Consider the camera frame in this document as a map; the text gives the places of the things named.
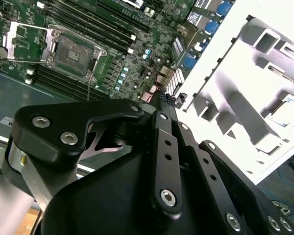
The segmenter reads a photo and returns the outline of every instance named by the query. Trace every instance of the wire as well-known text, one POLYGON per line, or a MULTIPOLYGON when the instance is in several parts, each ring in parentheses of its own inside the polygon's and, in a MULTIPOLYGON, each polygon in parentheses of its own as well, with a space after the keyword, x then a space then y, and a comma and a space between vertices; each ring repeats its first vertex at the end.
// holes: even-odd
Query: wire
POLYGON ((281 200, 279 199, 277 196, 273 195, 271 192, 268 192, 262 188, 260 188, 261 192, 263 192, 264 194, 268 195, 273 201, 277 201, 280 202, 286 206, 288 206, 290 208, 291 211, 294 211, 292 204, 289 201, 286 200, 281 200))
POLYGON ((289 182, 289 181, 287 181, 286 179, 284 179, 284 177, 281 176, 280 168, 278 168, 278 174, 279 174, 279 176, 280 176, 280 179, 281 179, 285 184, 289 185, 291 188, 294 189, 294 185, 293 185, 291 182, 289 182))

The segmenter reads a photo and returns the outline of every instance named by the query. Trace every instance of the capacitor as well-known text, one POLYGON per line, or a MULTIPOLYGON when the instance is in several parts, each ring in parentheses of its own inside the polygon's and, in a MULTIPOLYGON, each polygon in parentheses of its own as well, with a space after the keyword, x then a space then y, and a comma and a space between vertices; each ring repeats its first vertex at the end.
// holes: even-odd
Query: capacitor
POLYGON ((8 58, 8 51, 4 47, 0 47, 0 58, 1 59, 6 59, 8 58))
POLYGON ((145 10, 144 10, 145 13, 148 13, 149 11, 150 11, 149 7, 146 7, 145 10))
POLYGON ((156 12, 155 12, 154 10, 150 10, 150 11, 149 11, 149 14, 151 15, 151 17, 153 17, 153 16, 155 15, 155 13, 156 13, 156 12))

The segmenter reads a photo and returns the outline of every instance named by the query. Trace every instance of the black mechanical link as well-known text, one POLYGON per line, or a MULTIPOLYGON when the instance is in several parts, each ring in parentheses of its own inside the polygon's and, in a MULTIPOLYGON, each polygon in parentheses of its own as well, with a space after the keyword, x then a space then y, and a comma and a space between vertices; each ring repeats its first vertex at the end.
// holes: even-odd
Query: black mechanical link
POLYGON ((216 216, 215 228, 219 229, 220 234, 246 234, 245 223, 240 219, 209 154, 198 148, 192 131, 185 124, 175 123, 174 133, 178 136, 179 156, 188 164, 198 182, 203 184, 202 190, 208 194, 211 210, 216 216))
POLYGON ((203 141, 199 147, 209 153, 232 200, 254 234, 294 234, 290 220, 212 141, 203 141))
POLYGON ((88 128, 92 123, 106 121, 107 125, 136 120, 143 110, 128 99, 111 99, 95 102, 37 105, 21 108, 14 118, 11 136, 15 145, 28 155, 58 170, 73 168, 86 147, 88 128), (50 122, 46 128, 33 125, 35 117, 50 122), (65 132, 74 133, 74 145, 61 142, 65 132))
POLYGON ((182 193, 177 139, 172 121, 162 111, 152 115, 151 204, 164 224, 177 220, 182 211, 182 193))

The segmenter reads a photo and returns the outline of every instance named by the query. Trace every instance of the black metal bracket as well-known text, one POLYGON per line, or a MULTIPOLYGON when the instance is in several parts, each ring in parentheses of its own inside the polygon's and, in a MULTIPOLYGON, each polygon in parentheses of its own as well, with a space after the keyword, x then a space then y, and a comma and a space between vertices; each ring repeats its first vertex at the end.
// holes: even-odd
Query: black metal bracket
POLYGON ((124 120, 139 119, 143 114, 143 110, 128 99, 27 106, 15 114, 11 137, 28 155, 49 167, 67 170, 77 165, 84 152, 91 124, 105 121, 115 126, 124 120), (74 137, 68 135, 67 138, 69 141, 77 138, 77 142, 64 144, 60 140, 63 133, 73 133, 74 137))
POLYGON ((254 234, 294 234, 290 220, 248 179, 212 141, 199 147, 208 152, 231 195, 254 234))

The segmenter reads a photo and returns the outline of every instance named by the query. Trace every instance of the electronic component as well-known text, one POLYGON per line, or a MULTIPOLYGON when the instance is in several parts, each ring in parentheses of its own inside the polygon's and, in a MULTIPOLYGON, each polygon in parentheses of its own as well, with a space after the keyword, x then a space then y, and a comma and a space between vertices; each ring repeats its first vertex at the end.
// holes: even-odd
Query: electronic component
POLYGON ((205 31, 210 35, 214 35, 219 29, 219 26, 220 24, 218 22, 210 21, 208 24, 206 24, 205 31))
POLYGON ((150 88, 149 92, 153 94, 153 93, 156 92, 156 90, 157 90, 157 86, 156 85, 152 85, 152 87, 150 88))
POLYGON ((54 65, 66 71, 72 70, 72 72, 85 75, 93 54, 94 50, 91 48, 61 35, 54 57, 54 65))
POLYGON ((173 73, 170 66, 184 61, 192 45, 183 38, 190 29, 182 22, 193 4, 0 1, 0 72, 24 82, 27 65, 36 64, 33 85, 69 100, 109 97, 116 87, 120 92, 113 98, 137 100, 157 79, 157 86, 165 88, 173 73))
POLYGON ((143 4, 144 4, 144 1, 143 0, 122 0, 132 6, 135 6, 136 8, 140 9, 143 4))
POLYGON ((142 100, 145 101, 145 102, 149 102, 152 98, 152 94, 148 93, 148 92, 145 92, 142 96, 142 100))

